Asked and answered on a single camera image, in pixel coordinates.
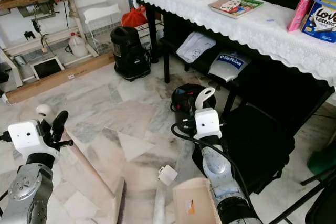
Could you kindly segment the green container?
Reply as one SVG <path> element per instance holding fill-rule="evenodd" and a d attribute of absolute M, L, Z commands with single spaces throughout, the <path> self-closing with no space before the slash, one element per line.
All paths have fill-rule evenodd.
<path fill-rule="evenodd" d="M 308 161 L 308 167 L 313 174 L 319 174 L 332 166 L 336 166 L 336 143 L 314 152 Z"/>

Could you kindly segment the black backpack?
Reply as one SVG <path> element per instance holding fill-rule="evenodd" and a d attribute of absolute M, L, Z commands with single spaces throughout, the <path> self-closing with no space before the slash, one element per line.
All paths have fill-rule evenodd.
<path fill-rule="evenodd" d="M 242 174 L 236 180 L 248 193 L 261 193 L 282 176 L 295 149 L 295 134 L 250 105 L 233 109 L 223 121 L 220 129 L 226 154 Z"/>

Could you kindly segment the beige long handled dustpan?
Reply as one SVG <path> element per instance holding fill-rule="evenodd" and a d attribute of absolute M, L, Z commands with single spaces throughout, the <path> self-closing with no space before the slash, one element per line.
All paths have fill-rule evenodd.
<path fill-rule="evenodd" d="M 215 88 L 212 87 L 202 90 L 195 100 L 197 110 L 213 109 L 215 92 Z M 220 139 L 216 136 L 194 138 L 194 135 L 189 136 L 183 133 L 177 122 L 171 127 L 171 131 L 176 137 L 194 143 L 195 153 L 201 154 L 200 143 L 204 142 L 204 149 L 208 157 L 214 156 L 216 159 L 221 157 L 220 147 L 211 148 L 212 144 L 219 144 Z M 216 202 L 212 195 L 211 181 L 208 178 L 193 178 L 178 184 L 173 188 L 173 197 L 177 224 L 221 224 Z"/>

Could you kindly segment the grey pack blue label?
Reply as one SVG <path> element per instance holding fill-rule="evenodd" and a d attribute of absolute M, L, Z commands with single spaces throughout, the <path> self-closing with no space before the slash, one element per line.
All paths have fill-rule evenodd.
<path fill-rule="evenodd" d="M 250 62 L 249 57 L 237 51 L 223 50 L 212 61 L 208 74 L 230 82 L 235 80 Z"/>

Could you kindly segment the white lace tablecloth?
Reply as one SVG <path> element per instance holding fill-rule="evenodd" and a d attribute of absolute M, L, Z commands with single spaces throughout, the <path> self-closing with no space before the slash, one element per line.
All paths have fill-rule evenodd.
<path fill-rule="evenodd" d="M 260 54 L 296 67 L 336 87 L 336 42 L 310 37 L 299 30 L 288 32 L 293 10 L 264 3 L 250 14 L 234 19 L 211 10 L 214 0 L 139 0 L 173 13 Z"/>

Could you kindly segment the blue printed carton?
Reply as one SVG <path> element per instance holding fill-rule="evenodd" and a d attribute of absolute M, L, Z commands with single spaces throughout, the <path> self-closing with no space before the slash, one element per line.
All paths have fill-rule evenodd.
<path fill-rule="evenodd" d="M 302 32 L 326 42 L 336 42 L 336 0 L 313 0 Z"/>

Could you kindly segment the black table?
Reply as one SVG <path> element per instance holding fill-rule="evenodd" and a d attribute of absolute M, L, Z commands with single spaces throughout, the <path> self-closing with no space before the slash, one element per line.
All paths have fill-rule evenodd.
<path fill-rule="evenodd" d="M 160 9 L 151 4 L 144 4 L 149 12 L 162 13 L 167 22 L 165 23 L 165 51 L 175 53 L 177 47 L 186 39 L 188 33 L 201 30 L 203 33 L 211 33 L 218 40 L 218 46 L 235 49 L 252 59 L 250 68 L 243 70 L 237 78 L 237 86 L 230 86 L 231 92 L 247 100 L 251 104 L 261 108 L 263 106 L 278 105 L 281 116 L 310 117 L 319 111 L 324 103 L 331 102 L 333 116 L 336 117 L 336 92 L 334 87 L 327 81 L 318 80 L 309 73 L 303 73 L 296 67 L 288 67 L 281 61 L 262 55 L 259 51 L 243 46 L 228 37 L 206 29 L 189 20 Z M 277 4 L 293 10 L 293 6 L 299 0 L 260 0 L 264 3 Z"/>

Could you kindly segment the crumpled white paper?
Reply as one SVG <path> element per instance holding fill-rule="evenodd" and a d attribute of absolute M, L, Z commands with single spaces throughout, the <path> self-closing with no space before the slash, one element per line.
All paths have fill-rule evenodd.
<path fill-rule="evenodd" d="M 165 184 L 165 186 L 169 186 L 175 178 L 177 178 L 178 172 L 173 169 L 172 166 L 166 165 L 159 169 L 158 179 L 161 183 Z"/>

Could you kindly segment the red plastic bag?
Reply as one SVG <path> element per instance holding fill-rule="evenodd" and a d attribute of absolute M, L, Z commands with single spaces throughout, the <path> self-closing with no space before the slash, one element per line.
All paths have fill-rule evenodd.
<path fill-rule="evenodd" d="M 132 8 L 128 13 L 122 16 L 121 25 L 124 27 L 137 27 L 148 23 L 144 13 L 146 8 L 140 6 L 139 8 Z"/>

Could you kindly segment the pink flat package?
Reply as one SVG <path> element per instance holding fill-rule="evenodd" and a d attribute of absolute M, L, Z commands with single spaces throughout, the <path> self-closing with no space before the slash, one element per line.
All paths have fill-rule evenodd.
<path fill-rule="evenodd" d="M 295 9 L 295 15 L 287 25 L 287 31 L 292 32 L 300 28 L 302 22 L 307 15 L 307 11 L 311 0 L 300 0 Z"/>

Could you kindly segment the wooden handled broom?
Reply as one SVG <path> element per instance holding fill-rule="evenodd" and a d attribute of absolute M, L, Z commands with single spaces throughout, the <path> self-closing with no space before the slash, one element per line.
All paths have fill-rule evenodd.
<path fill-rule="evenodd" d="M 56 116 L 53 116 L 52 109 L 47 104 L 41 104 L 36 107 L 36 113 L 41 116 L 41 119 L 44 120 L 51 126 L 56 126 L 54 123 Z M 65 130 L 65 126 L 56 126 L 56 128 L 62 133 L 61 137 L 52 137 L 55 140 L 55 143 L 58 147 L 70 147 L 72 149 L 73 154 L 82 161 L 86 169 L 91 172 L 96 179 L 98 180 L 101 186 L 108 191 L 108 193 L 113 197 L 114 205 L 113 212 L 115 212 L 115 222 L 114 224 L 123 224 L 124 219 L 124 208 L 125 208 L 125 197 L 127 196 L 127 182 L 124 178 L 120 178 L 116 189 L 113 190 L 108 184 L 106 184 L 105 180 L 103 180 L 101 174 L 96 171 L 95 167 L 91 162 L 87 159 L 86 155 L 82 150 L 76 145 L 73 141 L 73 138 L 69 136 L 69 133 Z"/>

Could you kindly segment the colourful picture book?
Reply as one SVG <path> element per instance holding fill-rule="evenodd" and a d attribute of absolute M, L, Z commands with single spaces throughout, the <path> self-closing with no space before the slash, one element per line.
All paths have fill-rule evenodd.
<path fill-rule="evenodd" d="M 217 0 L 208 6 L 216 13 L 238 19 L 264 4 L 259 0 Z"/>

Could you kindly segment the long wooden plank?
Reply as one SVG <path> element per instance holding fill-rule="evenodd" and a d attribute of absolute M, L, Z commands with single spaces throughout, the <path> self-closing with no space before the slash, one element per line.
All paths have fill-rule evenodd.
<path fill-rule="evenodd" d="M 6 92 L 4 97 L 6 97 L 7 103 L 16 104 L 114 62 L 115 58 L 113 53 L 103 54 L 103 56 L 89 59 L 67 70 L 62 70 L 44 79 L 25 84 L 15 90 Z"/>

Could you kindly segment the white plastic jug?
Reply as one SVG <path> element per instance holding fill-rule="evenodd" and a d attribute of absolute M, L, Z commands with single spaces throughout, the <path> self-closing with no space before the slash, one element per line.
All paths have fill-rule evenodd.
<path fill-rule="evenodd" d="M 77 58 L 84 58 L 87 55 L 86 42 L 77 33 L 70 33 L 69 47 Z"/>

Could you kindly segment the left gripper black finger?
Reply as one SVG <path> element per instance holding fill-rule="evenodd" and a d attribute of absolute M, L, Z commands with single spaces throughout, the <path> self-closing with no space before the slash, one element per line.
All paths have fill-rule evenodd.
<path fill-rule="evenodd" d="M 65 122 L 69 117 L 68 111 L 61 111 L 52 122 L 52 140 L 60 141 L 65 131 Z"/>

